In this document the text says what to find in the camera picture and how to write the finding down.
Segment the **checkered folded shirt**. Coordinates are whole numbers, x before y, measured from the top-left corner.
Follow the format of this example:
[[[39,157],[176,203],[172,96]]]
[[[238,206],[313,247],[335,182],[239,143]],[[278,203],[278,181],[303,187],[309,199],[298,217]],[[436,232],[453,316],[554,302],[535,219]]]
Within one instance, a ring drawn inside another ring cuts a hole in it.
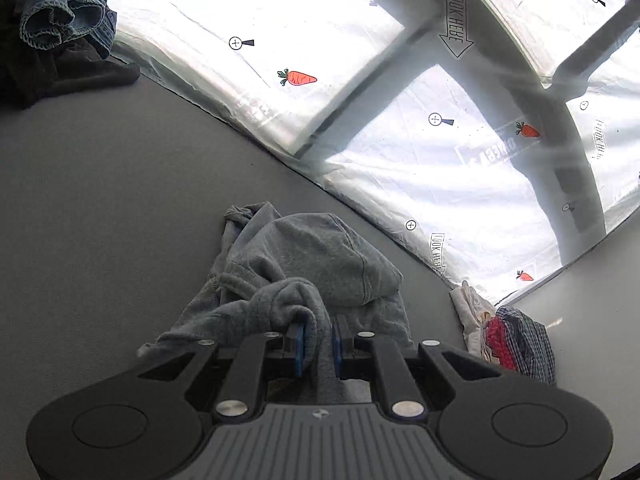
[[[500,307],[497,316],[506,330],[506,345],[516,369],[537,382],[555,386],[555,357],[546,328],[512,307]]]

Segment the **cream white folded garment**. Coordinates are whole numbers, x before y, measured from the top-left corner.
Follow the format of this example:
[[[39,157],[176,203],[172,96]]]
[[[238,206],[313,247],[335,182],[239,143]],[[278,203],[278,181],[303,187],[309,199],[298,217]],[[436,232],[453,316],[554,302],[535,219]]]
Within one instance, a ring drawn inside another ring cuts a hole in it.
[[[463,328],[466,350],[472,356],[498,364],[499,360],[487,342],[488,324],[496,316],[494,305],[480,296],[467,281],[463,281],[449,295]]]

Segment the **white printed carrot curtain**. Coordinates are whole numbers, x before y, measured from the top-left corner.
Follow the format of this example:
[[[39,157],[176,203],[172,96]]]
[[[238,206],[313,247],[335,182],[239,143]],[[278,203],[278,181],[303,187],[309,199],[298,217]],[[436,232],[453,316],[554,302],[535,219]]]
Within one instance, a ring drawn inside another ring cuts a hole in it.
[[[491,300],[639,207],[639,0],[110,0],[114,49]]]

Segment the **black garment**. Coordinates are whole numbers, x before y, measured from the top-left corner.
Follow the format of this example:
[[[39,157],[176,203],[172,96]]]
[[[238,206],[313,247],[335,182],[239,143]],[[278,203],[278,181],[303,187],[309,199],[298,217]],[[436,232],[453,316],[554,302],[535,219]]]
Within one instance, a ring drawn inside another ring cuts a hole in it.
[[[34,49],[18,34],[16,4],[1,1],[1,107],[26,110],[42,99],[86,90],[122,87],[140,78],[134,63],[106,60],[89,41],[53,50]]]

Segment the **red folded garment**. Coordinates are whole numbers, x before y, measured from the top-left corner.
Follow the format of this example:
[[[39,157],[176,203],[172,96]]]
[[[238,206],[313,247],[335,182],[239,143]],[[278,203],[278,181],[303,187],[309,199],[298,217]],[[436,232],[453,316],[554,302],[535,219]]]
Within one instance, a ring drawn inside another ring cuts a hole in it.
[[[487,327],[486,335],[491,353],[497,358],[499,364],[507,370],[517,370],[513,354],[506,342],[506,326],[500,318],[492,318]]]

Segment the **blue denim garment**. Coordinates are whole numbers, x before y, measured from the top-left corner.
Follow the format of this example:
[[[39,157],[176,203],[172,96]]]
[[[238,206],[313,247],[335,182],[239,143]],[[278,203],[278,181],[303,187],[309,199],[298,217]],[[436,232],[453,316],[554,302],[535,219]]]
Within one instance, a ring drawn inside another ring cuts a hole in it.
[[[24,0],[20,37],[29,47],[52,50],[85,39],[104,60],[111,54],[117,13],[107,0]]]

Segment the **grey zip hoodie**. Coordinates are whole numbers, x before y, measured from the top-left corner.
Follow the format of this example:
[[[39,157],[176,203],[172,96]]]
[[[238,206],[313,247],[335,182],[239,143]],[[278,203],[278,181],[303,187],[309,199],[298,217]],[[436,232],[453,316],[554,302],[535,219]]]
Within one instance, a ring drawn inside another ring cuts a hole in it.
[[[370,330],[411,348],[400,271],[335,214],[281,216],[262,203],[232,206],[224,220],[220,253],[202,289],[170,330],[142,344],[138,358],[149,361],[202,339],[234,347],[299,321],[306,376],[301,386],[286,387],[283,399],[369,402],[365,382],[336,376],[331,320],[343,315],[353,333]]]

